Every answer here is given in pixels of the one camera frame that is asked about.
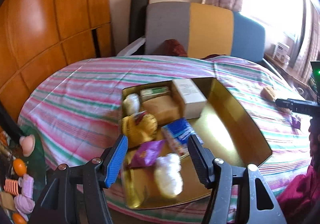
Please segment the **person's right hand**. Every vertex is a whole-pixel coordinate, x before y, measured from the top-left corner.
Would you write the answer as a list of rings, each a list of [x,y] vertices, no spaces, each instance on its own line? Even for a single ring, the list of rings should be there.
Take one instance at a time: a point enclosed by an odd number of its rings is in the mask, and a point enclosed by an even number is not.
[[[313,157],[319,153],[319,118],[310,120],[309,132],[310,156]]]

